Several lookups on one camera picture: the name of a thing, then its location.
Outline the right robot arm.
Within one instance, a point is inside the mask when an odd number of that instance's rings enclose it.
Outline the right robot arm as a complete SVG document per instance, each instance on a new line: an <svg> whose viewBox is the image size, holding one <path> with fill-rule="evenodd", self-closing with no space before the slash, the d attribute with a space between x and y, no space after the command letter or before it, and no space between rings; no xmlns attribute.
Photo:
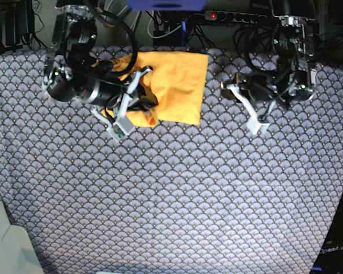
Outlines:
<svg viewBox="0 0 343 274"><path fill-rule="evenodd" d="M72 100L91 106L91 113L106 125L107 133L120 141L135 129L128 112L140 111L154 118L157 97L141 80L152 67L135 68L138 44L133 30L98 1L58 1L51 48L43 70L42 89L55 103ZM98 33L96 23L119 26L130 38L131 55L125 68L91 56Z"/></svg>

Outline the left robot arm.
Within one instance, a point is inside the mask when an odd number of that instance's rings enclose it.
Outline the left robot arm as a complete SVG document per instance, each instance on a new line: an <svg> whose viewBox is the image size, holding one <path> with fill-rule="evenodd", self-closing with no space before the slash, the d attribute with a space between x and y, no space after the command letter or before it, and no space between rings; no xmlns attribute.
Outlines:
<svg viewBox="0 0 343 274"><path fill-rule="evenodd" d="M236 73L220 84L221 95L242 103L249 114L247 129L264 133L275 106L289 109L293 102L312 99L317 70L313 61L314 1L270 1L271 14L254 21L244 33L243 56L251 69ZM263 41L270 42L277 55L276 68L268 70L253 64L250 53Z"/></svg>

